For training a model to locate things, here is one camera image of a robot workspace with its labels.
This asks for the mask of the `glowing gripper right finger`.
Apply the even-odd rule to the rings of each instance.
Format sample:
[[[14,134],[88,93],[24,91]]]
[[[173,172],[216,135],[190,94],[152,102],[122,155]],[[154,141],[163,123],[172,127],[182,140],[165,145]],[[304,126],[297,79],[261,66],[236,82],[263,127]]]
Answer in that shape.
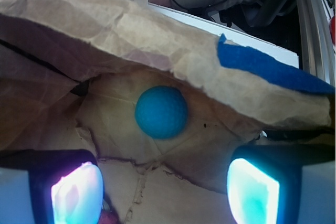
[[[335,148],[238,147],[227,196],[237,223],[335,223]]]

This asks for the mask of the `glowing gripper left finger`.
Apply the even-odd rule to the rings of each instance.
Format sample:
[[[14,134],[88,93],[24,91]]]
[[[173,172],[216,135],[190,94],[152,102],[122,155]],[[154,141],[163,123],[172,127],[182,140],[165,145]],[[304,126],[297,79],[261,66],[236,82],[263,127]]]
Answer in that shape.
[[[88,150],[1,151],[1,223],[98,223],[103,195]]]

